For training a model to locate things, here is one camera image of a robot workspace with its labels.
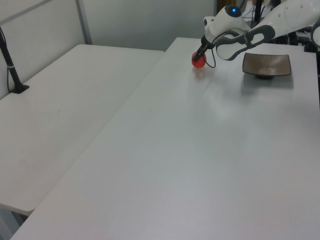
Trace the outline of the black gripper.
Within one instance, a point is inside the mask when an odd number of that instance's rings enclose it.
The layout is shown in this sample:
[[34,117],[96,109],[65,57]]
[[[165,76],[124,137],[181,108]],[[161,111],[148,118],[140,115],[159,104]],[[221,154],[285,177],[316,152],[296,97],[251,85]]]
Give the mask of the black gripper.
[[210,47],[210,42],[205,38],[202,37],[201,38],[201,46],[199,48],[199,50],[197,50],[194,54],[193,54],[193,61],[194,62],[206,62],[205,58],[205,52],[207,51],[207,49]]

